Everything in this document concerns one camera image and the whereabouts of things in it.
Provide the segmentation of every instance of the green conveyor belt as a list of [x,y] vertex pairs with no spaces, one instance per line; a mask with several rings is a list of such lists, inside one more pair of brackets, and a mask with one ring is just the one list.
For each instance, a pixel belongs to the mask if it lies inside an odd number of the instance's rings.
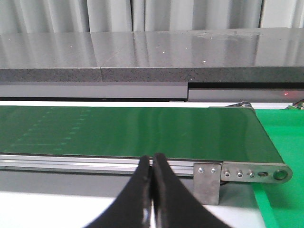
[[282,163],[245,108],[2,106],[0,129],[8,153]]

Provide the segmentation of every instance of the green cutting mat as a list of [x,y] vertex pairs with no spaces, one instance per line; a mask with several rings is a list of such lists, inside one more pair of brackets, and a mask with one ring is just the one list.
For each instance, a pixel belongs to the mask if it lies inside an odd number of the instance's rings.
[[[257,110],[256,114],[294,174],[284,184],[254,184],[268,228],[304,228],[304,111]],[[266,192],[270,204],[263,198]]]
[[0,129],[9,153],[282,163],[246,108],[1,106]]

